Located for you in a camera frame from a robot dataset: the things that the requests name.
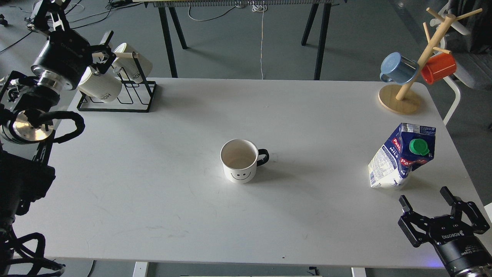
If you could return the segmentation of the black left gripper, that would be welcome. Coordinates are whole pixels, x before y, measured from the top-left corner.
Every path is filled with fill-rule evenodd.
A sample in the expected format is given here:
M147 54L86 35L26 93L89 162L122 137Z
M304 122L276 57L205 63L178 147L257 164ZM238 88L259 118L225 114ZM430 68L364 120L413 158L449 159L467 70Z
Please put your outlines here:
M47 41L30 69L39 77L44 72L63 77L65 88L74 90L89 65L93 74L104 75L116 59L116 54L110 47L114 34L112 30L103 35L99 44L90 46L84 37L70 28L64 12L69 3L68 0L39 0L35 3L30 28L46 35ZM104 59L92 63L88 48L93 58Z

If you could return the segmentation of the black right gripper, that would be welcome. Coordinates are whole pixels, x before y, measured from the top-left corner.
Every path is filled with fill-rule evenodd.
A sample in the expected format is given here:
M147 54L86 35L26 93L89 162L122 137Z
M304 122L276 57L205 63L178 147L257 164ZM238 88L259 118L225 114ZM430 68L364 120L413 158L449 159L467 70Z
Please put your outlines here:
M491 275L491 254L476 236L490 225L474 202L462 201L447 186L440 193L452 211L433 218L418 214L405 195L399 196L404 235L413 247L430 243L449 275Z

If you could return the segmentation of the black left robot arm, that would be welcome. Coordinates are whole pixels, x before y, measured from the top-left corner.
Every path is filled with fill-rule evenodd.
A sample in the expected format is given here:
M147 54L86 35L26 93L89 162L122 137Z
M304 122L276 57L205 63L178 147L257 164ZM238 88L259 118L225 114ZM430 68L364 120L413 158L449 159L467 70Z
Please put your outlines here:
M101 77L116 55L113 32L91 45L66 18L68 0L39 0L26 19L27 27L47 38L30 75L12 71L1 79L1 140L27 146L26 152L1 149L1 276L11 266L30 265L26 277L60 277L65 265L45 256L46 239L39 232L16 235L16 217L47 195L56 171L48 164L54 144L81 135L84 119L76 112L56 111L60 93L75 90L84 73Z

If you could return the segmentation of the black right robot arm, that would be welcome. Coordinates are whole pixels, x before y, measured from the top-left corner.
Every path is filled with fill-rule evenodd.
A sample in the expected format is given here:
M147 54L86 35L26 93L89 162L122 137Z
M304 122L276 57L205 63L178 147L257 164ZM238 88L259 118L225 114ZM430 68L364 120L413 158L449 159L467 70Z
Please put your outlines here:
M454 196L448 187L440 193L450 205L450 214L423 216L402 195L398 225L413 247L430 243L451 277L490 277L491 254L477 237L490 229L485 216L474 202Z

